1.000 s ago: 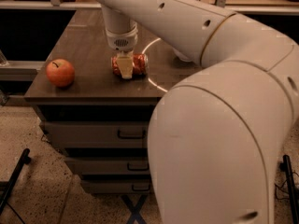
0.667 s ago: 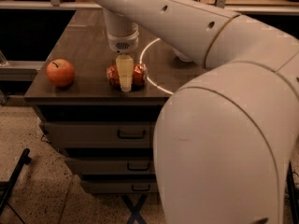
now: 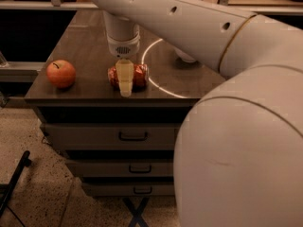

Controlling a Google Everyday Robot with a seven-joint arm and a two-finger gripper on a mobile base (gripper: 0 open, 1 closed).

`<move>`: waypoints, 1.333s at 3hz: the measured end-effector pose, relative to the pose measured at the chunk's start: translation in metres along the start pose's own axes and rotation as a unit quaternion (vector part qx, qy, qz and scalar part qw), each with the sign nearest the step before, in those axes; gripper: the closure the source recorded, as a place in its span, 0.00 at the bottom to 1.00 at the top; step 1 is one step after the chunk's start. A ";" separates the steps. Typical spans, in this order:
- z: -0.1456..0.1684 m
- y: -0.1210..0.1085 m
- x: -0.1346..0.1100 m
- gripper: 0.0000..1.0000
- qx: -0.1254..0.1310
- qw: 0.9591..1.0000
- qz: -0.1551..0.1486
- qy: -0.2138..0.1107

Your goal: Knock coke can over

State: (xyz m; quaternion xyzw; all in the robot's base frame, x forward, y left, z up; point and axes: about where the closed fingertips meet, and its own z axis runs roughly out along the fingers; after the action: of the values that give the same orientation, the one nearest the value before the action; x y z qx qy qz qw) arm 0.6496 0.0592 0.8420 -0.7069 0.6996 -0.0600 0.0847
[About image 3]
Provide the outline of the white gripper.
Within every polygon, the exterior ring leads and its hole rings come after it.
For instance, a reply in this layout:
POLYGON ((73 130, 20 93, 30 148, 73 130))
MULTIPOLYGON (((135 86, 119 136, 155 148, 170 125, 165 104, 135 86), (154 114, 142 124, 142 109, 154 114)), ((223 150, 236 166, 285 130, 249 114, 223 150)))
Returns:
MULTIPOLYGON (((103 19, 110 53, 117 58, 130 58, 140 46, 139 25, 122 17, 104 11, 103 19)), ((128 59, 116 62, 116 74, 120 94, 129 97, 132 94, 134 64, 128 59)))

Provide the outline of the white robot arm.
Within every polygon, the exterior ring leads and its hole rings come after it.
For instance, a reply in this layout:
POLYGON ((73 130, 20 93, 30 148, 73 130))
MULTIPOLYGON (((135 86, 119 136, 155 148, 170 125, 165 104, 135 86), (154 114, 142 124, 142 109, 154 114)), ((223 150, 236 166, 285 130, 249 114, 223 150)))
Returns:
POLYGON ((219 77, 173 160, 181 227, 303 227, 302 32, 199 0, 91 0, 219 77))

